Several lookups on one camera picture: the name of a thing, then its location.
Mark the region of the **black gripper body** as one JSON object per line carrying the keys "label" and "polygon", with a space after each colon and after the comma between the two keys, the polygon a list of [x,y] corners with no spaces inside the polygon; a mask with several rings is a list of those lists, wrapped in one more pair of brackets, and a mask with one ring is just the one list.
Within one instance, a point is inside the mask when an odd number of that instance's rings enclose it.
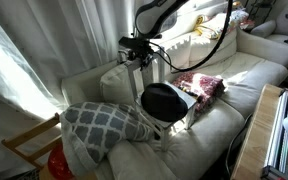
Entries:
{"label": "black gripper body", "polygon": [[130,50],[128,55],[131,61],[138,58],[142,64],[148,64],[151,55],[154,53],[149,42],[144,39],[122,37],[119,40],[119,44]]}

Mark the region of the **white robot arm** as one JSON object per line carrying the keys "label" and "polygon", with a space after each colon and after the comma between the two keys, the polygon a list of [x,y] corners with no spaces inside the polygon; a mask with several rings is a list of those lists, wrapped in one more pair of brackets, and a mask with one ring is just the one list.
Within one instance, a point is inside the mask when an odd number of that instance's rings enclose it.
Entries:
{"label": "white robot arm", "polygon": [[183,6],[188,0],[152,0],[141,6],[135,14],[135,28],[138,35],[133,38],[122,37],[119,44],[131,50],[130,60],[140,59],[142,66],[151,62],[154,50],[150,39],[159,38],[166,19]]}

